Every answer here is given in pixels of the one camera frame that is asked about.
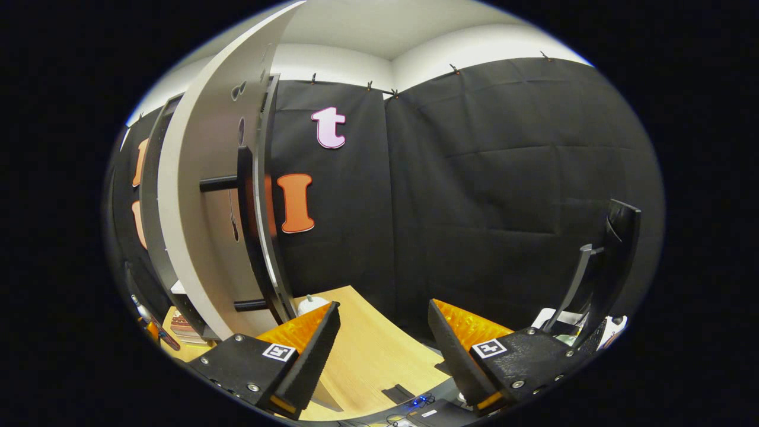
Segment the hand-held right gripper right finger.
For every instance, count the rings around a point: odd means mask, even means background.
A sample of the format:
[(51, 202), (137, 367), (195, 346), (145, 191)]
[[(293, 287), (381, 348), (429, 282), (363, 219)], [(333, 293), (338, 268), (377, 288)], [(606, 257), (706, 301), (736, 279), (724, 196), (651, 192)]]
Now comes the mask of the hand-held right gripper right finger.
[(589, 358), (588, 337), (567, 345), (539, 328), (514, 331), (436, 298), (429, 300), (428, 325), (477, 416), (536, 400)]

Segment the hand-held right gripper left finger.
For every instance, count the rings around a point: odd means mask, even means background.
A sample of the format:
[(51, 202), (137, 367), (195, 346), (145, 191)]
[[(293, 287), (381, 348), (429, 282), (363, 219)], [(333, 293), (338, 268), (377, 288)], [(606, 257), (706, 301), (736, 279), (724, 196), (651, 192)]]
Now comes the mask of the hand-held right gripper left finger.
[(333, 349), (339, 307), (339, 302), (321, 305), (257, 337), (237, 333), (187, 367), (258, 410), (298, 420)]

